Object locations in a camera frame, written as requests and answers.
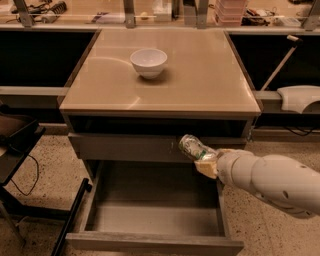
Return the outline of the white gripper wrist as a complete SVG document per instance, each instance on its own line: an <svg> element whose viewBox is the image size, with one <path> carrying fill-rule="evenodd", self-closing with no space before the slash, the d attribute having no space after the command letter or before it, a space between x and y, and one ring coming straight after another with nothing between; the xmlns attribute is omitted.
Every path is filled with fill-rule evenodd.
<svg viewBox="0 0 320 256"><path fill-rule="evenodd" d="M217 151L218 155L221 155L218 162L197 160L195 161L197 171L211 179L219 177L225 185L249 187L254 155L245 150L221 148Z"/></svg>

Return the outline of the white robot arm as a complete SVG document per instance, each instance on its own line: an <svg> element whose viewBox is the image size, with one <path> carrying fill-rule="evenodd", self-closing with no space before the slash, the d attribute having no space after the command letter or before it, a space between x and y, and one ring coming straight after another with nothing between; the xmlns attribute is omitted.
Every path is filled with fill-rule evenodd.
<svg viewBox="0 0 320 256"><path fill-rule="evenodd" d="M242 189L295 218L320 214L320 173L282 155L259 157L245 150L202 150L198 172Z"/></svg>

